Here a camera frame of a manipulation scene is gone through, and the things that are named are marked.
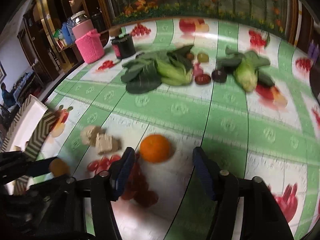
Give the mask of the red grape tomato bunch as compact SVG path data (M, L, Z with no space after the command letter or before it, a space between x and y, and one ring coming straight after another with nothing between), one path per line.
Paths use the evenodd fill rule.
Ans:
M119 198L134 200L144 208L158 202L158 194L149 189L146 177L137 161L135 151L128 147L123 155L102 157L87 165L87 170L96 176L107 172L107 198L115 202Z

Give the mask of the beige tofu block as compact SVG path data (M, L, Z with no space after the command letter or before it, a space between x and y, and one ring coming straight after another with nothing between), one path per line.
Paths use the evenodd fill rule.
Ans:
M95 149L98 155L116 152L120 149L120 142L108 134L98 134L95 141Z
M80 133L81 141L84 145L95 146L98 134L105 133L105 130L99 126L86 126Z

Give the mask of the white striped-rim box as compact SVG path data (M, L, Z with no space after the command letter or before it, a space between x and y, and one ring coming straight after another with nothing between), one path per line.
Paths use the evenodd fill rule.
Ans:
M60 114L30 95L15 115L1 146L1 152L19 148L29 161L40 158L40 150Z

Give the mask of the small orange on table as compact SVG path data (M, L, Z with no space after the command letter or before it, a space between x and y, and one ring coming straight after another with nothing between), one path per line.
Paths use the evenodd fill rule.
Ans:
M144 161L162 163L171 157L171 143L163 135L148 135L140 143L139 153Z

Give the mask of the seated person in blue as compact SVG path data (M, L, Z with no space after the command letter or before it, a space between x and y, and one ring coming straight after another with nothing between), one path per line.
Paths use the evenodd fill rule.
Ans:
M1 83L2 98L7 109L16 105L13 92L8 92L5 83Z

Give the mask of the left bok choy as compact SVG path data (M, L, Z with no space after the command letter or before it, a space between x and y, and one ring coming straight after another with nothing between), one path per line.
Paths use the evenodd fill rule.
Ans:
M123 64L126 69L121 82L130 94L144 94L160 85L187 86L193 80L193 64L187 59L192 44L175 50L158 50L142 53Z

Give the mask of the dark red date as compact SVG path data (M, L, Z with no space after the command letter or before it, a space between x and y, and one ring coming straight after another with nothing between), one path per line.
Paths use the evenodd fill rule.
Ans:
M211 82L211 77L208 74L201 74L195 77L195 83L197 85L206 85Z

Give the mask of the wooden cabinet counter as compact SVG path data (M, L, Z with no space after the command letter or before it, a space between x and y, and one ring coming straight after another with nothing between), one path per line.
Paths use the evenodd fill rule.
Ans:
M103 46L103 48L105 48L110 38L108 31L106 30L101 32L99 38L101 45ZM80 51L78 50L75 43L70 46L66 46L63 49L58 49L58 52L61 57L60 62L63 69L71 69L77 64L84 63Z

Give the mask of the right bok choy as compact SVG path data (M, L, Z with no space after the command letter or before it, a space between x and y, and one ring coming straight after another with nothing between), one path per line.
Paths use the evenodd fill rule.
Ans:
M246 93L253 92L257 85L266 88L275 86L272 78L260 70L271 65L268 58L259 56L253 50L241 53L228 47L225 49L225 54L225 57L217 58L217 69L232 74L236 83Z

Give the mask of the black pink-label jar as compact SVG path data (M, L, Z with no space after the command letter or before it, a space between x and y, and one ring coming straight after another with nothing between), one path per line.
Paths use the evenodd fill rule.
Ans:
M130 34L113 38L111 44L117 59L126 59L136 53L133 39Z

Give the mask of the pink knit-sleeved jar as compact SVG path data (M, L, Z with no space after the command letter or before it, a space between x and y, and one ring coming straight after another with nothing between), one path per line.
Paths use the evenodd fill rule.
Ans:
M102 58L105 54L100 41L100 34L93 27L93 23L87 17L85 11L80 11L71 17L72 32L75 37L75 44L86 63L93 63Z

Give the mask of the green grape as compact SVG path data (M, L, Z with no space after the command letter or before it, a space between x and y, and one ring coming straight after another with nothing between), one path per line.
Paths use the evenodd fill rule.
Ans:
M197 60L199 63L208 63L209 56L206 53L198 53Z

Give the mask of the blue water jug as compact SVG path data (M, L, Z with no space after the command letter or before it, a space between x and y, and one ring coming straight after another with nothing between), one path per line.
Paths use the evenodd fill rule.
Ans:
M64 22L62 24L61 31L62 31L62 34L63 34L63 37L65 39L65 42L66 42L67 46L71 45L73 43L73 40L72 40L71 34L70 34L69 30L68 30L67 22Z

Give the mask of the purple bottles on shelf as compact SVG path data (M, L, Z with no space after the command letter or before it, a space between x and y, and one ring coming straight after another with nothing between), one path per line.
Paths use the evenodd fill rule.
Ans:
M309 44L308 57L313 63L316 63L319 57L319 44L315 43L314 40Z

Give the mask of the framed wall painting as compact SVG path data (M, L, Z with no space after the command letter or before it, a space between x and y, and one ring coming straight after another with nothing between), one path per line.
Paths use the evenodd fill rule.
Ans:
M6 74L6 72L5 72L2 64L0 63L0 82L3 81L3 79L6 77L6 75L7 75L7 74Z

